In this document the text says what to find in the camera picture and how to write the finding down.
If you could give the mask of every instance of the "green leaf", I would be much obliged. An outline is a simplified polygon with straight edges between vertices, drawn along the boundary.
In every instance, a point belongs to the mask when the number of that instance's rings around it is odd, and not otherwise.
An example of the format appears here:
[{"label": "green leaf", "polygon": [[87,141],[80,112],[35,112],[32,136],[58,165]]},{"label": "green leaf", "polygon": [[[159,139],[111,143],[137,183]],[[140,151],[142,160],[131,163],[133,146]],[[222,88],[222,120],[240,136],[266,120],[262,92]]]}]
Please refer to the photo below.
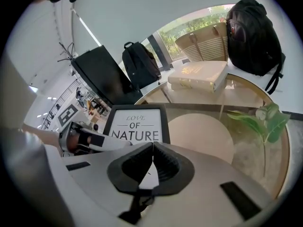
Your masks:
[{"label": "green leaf", "polygon": [[275,103],[262,106],[256,110],[256,117],[260,120],[270,120],[279,111],[279,106]]},{"label": "green leaf", "polygon": [[247,113],[243,113],[243,112],[238,111],[238,110],[228,110],[228,112],[234,113],[236,115],[248,115]]},{"label": "green leaf", "polygon": [[243,122],[245,125],[249,126],[253,131],[255,131],[264,141],[265,136],[267,135],[267,129],[262,124],[260,120],[258,120],[255,116],[250,115],[232,115],[227,114],[230,118],[239,120]]},{"label": "green leaf", "polygon": [[268,121],[267,129],[268,136],[267,141],[270,143],[275,143],[285,127],[290,115],[285,113],[280,113],[279,111]]}]

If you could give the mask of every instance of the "glass tabletop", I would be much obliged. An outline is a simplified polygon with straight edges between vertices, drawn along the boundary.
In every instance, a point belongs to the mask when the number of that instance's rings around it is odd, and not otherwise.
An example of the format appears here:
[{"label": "glass tabletop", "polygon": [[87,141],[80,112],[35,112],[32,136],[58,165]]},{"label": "glass tabletop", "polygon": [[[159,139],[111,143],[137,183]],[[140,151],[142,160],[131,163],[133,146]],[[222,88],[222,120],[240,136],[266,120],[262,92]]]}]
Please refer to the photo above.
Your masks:
[{"label": "glass tabletop", "polygon": [[289,138],[284,127],[275,143],[263,144],[258,134],[230,111],[255,116],[271,98],[253,83],[231,74],[214,93],[193,88],[172,90],[165,82],[136,104],[165,104],[170,143],[230,163],[261,184],[273,198],[283,188],[289,163]]}]

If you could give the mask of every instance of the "tabletop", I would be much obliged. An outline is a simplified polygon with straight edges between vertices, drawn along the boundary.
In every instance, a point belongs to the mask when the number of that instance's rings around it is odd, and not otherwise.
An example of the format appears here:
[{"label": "tabletop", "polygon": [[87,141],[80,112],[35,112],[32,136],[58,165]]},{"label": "tabletop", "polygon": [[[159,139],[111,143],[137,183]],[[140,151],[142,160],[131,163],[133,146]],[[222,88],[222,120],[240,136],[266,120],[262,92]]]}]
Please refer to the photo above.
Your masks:
[{"label": "tabletop", "polygon": [[221,158],[276,198],[283,190],[289,165],[287,127],[277,142],[263,147],[250,127],[228,116],[234,110],[255,115],[259,107],[271,102],[263,89],[228,74],[214,93],[193,88],[174,91],[165,82],[136,104],[165,104],[171,144]]}]

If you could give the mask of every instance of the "black picture frame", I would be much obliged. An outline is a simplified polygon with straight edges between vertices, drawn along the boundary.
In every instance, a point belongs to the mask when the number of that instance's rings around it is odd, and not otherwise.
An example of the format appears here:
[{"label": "black picture frame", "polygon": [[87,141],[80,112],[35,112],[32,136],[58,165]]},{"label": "black picture frame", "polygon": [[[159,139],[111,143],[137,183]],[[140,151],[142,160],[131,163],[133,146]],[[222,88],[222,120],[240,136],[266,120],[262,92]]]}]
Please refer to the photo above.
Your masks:
[{"label": "black picture frame", "polygon": [[144,109],[160,109],[161,128],[162,128],[162,141],[163,143],[170,144],[169,125],[166,115],[164,104],[144,104],[144,105],[114,105],[108,116],[103,134],[109,135],[115,114],[117,110],[144,110]]}]

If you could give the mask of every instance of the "plant stem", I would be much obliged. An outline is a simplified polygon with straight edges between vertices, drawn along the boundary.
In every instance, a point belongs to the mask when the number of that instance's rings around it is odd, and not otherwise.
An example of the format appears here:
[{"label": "plant stem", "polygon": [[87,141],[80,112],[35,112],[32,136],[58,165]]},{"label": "plant stem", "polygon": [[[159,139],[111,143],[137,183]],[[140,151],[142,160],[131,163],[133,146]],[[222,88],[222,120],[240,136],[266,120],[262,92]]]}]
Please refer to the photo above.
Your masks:
[{"label": "plant stem", "polygon": [[266,170],[266,152],[265,152],[265,143],[263,142],[263,151],[264,151],[264,169],[263,169],[263,177],[265,177]]}]

